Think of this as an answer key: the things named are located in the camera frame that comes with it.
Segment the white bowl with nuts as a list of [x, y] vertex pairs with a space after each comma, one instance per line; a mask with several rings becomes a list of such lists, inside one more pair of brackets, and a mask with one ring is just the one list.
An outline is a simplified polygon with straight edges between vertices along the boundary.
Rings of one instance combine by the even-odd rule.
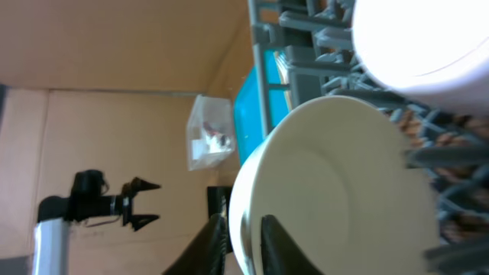
[[434, 195], [406, 168], [409, 141], [373, 105], [325, 96], [292, 110], [242, 164], [229, 231], [261, 274], [261, 219], [275, 216], [324, 274], [425, 274], [439, 243]]

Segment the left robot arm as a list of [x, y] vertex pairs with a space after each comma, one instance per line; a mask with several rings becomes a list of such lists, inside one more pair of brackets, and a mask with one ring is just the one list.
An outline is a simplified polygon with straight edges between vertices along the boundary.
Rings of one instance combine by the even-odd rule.
[[100, 170], [84, 170], [76, 173], [70, 195], [48, 196], [37, 208], [34, 228], [33, 275], [62, 275], [68, 272], [70, 227], [91, 218], [106, 218], [109, 221], [94, 226], [121, 222], [133, 231], [159, 219], [159, 215], [135, 214], [134, 198], [143, 191], [161, 186], [135, 177], [125, 183], [118, 195], [109, 195], [109, 184]]

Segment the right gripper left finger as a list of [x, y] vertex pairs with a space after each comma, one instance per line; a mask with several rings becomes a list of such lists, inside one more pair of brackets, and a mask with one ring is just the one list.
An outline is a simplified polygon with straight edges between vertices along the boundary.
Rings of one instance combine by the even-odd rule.
[[214, 214], [163, 275], [223, 275], [227, 254], [226, 218]]

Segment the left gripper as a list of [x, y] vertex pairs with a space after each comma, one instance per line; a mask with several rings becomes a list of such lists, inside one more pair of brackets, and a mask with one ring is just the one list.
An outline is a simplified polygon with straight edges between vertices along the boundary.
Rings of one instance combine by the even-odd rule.
[[133, 231], [138, 231], [144, 226], [160, 218], [159, 215], [132, 215], [134, 193], [159, 189], [161, 185], [150, 183], [139, 177], [135, 177], [130, 183], [123, 185], [121, 193], [113, 196], [110, 203], [110, 216], [121, 218], [122, 225], [129, 223]]

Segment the white napkin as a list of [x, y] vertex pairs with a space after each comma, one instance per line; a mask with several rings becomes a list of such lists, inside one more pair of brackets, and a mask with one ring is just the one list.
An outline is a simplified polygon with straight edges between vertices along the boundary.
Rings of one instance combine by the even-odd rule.
[[205, 134], [203, 139], [192, 140], [192, 159], [198, 160], [210, 154], [224, 154], [234, 150], [234, 141], [225, 134]]

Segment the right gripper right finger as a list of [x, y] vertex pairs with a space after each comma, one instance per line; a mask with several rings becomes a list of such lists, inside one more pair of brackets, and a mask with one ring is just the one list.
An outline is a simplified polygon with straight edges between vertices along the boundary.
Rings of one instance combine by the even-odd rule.
[[261, 259], [265, 275], [322, 275], [273, 215], [261, 219]]

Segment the pink bowl with crumbs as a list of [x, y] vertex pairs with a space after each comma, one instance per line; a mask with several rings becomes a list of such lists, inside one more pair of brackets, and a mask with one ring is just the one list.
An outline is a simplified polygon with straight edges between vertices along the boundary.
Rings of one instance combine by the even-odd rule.
[[488, 114], [488, 0], [357, 0], [352, 39], [383, 87], [446, 112]]

